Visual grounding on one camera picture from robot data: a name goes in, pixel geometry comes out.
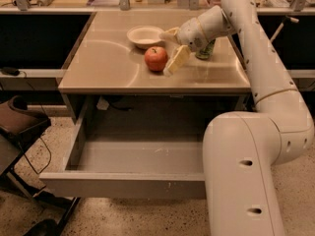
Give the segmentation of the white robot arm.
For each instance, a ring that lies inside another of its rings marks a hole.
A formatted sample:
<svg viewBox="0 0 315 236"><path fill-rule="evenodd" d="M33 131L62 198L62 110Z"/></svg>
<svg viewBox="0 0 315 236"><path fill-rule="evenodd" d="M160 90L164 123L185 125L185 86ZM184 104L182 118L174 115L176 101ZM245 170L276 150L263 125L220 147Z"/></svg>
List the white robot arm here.
<svg viewBox="0 0 315 236"><path fill-rule="evenodd" d="M217 116L203 138L203 168L211 236L285 236L271 167L298 158L312 144L313 118L261 27L255 0L220 4L161 34L177 48L171 76L193 52L237 34L255 111Z"/></svg>

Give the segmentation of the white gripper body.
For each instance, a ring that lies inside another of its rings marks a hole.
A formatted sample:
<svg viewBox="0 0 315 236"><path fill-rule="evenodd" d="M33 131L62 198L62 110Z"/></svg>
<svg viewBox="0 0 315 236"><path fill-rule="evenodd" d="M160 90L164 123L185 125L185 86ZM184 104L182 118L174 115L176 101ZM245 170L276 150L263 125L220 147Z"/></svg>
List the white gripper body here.
<svg viewBox="0 0 315 236"><path fill-rule="evenodd" d="M227 36L230 25L220 6L214 6L197 18L184 23L176 38L179 44L187 45L192 52L205 48L218 37Z"/></svg>

